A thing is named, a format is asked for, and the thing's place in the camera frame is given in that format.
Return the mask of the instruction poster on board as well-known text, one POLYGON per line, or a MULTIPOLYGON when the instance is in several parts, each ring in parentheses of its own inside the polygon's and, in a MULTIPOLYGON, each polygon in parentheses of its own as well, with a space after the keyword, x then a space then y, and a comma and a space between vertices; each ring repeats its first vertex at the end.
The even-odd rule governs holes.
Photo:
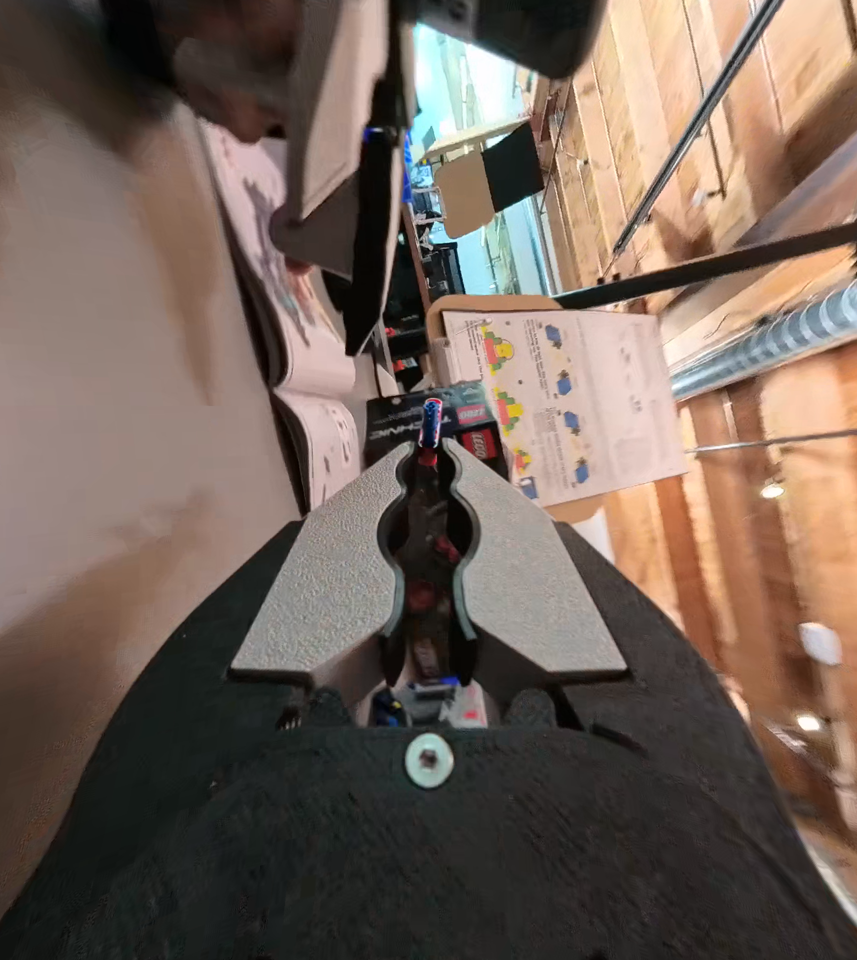
MULTIPOLYGON (((425 313, 425 334, 429 348, 444 335, 445 311, 480 313, 521 313, 565 310, 555 299, 542 294, 448 294, 432 303, 425 313)), ((555 522, 576 525, 590 520, 604 509, 604 495, 596 495, 549 506, 545 510, 555 522)))

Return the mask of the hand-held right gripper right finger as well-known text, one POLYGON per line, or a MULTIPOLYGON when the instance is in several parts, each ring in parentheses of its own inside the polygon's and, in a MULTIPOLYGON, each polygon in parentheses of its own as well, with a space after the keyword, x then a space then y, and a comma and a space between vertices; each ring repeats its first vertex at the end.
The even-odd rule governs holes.
POLYGON ((453 439, 449 493, 468 517, 453 576, 470 674, 624 674, 627 663, 551 517, 453 439))

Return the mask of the white instruction booklet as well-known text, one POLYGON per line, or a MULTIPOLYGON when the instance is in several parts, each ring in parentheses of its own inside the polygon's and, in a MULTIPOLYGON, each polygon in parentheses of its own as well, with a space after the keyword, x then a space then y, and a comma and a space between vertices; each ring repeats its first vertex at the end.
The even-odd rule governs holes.
POLYGON ((285 145, 244 145, 198 125, 286 465, 308 513, 361 472, 359 428, 345 404, 355 364, 314 278, 292 270, 271 236, 287 192, 285 145))

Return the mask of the grey desk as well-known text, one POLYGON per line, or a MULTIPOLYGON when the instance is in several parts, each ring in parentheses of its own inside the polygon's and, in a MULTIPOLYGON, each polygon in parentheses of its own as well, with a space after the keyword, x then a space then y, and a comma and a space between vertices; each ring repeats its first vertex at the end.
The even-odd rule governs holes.
POLYGON ((0 2, 0 958, 61 958, 284 691, 297 507, 197 116, 283 137, 302 2, 0 2))

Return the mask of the plywood and black panel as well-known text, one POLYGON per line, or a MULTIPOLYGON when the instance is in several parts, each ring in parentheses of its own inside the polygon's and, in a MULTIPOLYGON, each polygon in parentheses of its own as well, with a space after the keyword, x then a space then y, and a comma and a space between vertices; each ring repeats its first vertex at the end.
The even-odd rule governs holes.
POLYGON ((446 161, 433 176, 444 208, 444 231, 453 241, 488 226, 545 186, 529 122, 518 124, 492 146, 446 161))

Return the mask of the grey red toy brick vehicle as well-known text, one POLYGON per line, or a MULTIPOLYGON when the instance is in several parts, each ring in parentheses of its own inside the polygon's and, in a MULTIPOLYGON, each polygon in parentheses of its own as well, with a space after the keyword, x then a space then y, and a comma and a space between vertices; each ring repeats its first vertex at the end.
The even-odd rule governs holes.
POLYGON ((440 455, 418 448, 405 505, 404 536, 395 552, 403 578, 399 624, 401 666, 391 684, 393 707, 410 728, 485 730, 482 688, 463 682, 453 658, 453 586, 461 555, 448 536, 449 501, 440 455))

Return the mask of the silver flexible duct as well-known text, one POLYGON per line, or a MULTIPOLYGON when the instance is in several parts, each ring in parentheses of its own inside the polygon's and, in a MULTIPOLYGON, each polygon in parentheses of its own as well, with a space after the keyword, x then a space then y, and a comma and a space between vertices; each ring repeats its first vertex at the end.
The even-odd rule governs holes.
POLYGON ((670 375, 675 402, 719 390, 857 340, 857 280, 804 305, 762 317, 670 375))

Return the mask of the printed brick picture sheet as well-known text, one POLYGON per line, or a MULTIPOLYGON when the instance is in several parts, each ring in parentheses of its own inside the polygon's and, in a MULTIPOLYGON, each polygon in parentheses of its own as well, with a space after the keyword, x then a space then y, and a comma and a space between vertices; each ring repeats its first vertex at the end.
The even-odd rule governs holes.
POLYGON ((445 307, 445 371, 484 390, 510 482, 543 509, 686 474, 656 318, 445 307))

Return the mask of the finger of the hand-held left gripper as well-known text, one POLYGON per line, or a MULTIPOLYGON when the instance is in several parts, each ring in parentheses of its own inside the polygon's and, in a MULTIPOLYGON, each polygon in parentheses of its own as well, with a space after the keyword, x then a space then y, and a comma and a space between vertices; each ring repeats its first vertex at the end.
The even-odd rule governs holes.
POLYGON ((345 353, 361 353, 383 317, 401 224, 403 142, 393 128, 368 128, 357 169, 310 213, 287 199, 270 220, 286 257, 343 282, 336 296, 345 353))
POLYGON ((356 174, 398 20, 387 1, 302 3, 289 73, 286 205, 307 221, 356 174))

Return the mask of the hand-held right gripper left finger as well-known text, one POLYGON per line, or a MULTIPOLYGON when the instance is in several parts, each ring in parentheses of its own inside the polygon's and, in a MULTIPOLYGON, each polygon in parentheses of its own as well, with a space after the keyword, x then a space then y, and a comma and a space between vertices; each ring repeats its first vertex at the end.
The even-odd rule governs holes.
POLYGON ((313 510, 231 663, 233 674, 383 674, 404 580, 387 548, 407 441, 313 510))

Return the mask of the black toy set box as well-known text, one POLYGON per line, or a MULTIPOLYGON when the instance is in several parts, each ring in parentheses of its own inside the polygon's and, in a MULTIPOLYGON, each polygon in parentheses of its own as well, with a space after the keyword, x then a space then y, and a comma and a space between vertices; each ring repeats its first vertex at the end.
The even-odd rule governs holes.
POLYGON ((442 439, 459 442, 502 479, 510 479, 494 402, 481 380, 369 400, 363 445, 365 467, 371 467, 400 444, 419 442, 428 400, 442 405, 442 439))

